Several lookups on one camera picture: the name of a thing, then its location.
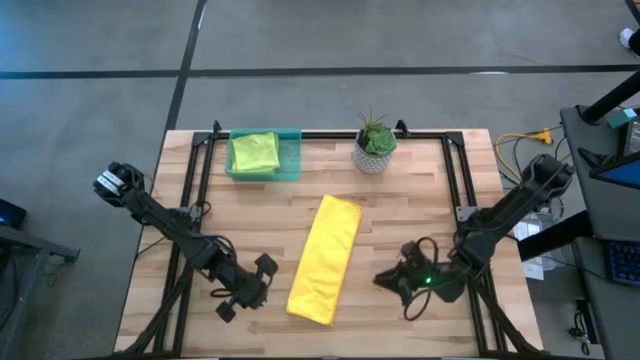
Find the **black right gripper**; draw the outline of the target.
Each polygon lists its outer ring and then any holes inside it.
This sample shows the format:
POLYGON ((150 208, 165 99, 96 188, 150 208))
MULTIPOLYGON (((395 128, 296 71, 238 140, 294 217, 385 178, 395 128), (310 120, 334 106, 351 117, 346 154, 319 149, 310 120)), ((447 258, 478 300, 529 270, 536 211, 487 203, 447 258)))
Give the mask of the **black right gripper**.
POLYGON ((423 294, 436 294, 445 302, 453 302, 464 290, 468 267, 453 260, 442 262, 435 240, 410 241, 401 247, 400 254, 402 260, 376 274, 373 282, 385 284, 402 303, 412 303, 423 294))

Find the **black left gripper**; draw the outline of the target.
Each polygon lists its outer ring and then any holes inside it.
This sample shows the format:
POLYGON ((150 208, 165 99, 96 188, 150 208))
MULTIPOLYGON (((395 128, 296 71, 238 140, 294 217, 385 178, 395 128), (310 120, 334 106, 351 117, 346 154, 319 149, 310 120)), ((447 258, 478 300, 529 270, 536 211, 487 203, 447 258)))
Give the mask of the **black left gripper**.
POLYGON ((267 299, 268 288, 278 271, 278 264, 266 253, 261 254, 254 263, 257 266, 255 273, 236 267, 219 274, 219 281, 231 293, 231 298, 222 301, 216 308, 216 313, 225 323, 230 323, 236 316, 234 305, 258 309, 267 299))

